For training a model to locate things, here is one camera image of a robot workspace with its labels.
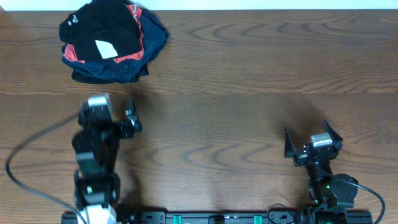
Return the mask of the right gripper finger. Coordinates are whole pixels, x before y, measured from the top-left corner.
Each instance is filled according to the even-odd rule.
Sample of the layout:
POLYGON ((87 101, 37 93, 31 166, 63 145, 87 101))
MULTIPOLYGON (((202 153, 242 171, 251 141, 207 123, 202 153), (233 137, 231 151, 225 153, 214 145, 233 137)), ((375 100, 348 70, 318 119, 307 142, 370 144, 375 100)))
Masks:
POLYGON ((293 156, 295 154, 294 145, 292 143, 290 134, 287 128, 284 129, 285 131, 285 145, 284 145, 284 155, 285 156, 293 156))
POLYGON ((335 146, 343 145, 343 138, 328 124, 328 122, 323 120, 323 128, 326 133, 328 133, 335 146))

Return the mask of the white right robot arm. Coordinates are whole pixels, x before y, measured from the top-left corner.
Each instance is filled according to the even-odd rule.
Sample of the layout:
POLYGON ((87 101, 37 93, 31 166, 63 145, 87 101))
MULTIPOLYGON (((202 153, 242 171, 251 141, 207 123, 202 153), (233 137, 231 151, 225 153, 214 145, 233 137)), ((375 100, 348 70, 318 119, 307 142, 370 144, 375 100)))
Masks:
POLYGON ((323 121, 324 132, 310 138, 303 149, 296 150, 287 129, 284 157, 293 159, 295 167, 304 166, 308 175, 308 194, 315 201, 296 218, 297 223, 348 223, 347 209, 354 207, 358 193, 355 178, 347 174, 334 174, 330 161, 343 146, 343 138, 323 121))

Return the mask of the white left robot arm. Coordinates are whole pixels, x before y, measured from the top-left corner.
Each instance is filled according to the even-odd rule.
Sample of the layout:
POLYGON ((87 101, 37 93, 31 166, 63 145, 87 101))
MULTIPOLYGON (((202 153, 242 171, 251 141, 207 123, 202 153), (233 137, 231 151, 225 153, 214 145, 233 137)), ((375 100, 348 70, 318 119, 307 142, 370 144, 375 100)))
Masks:
POLYGON ((107 96, 92 96, 82 104, 72 146, 78 170, 74 173, 77 223, 139 223, 130 205, 118 204, 121 179, 114 171, 120 140, 142 130, 133 99, 126 118, 113 121, 107 96))

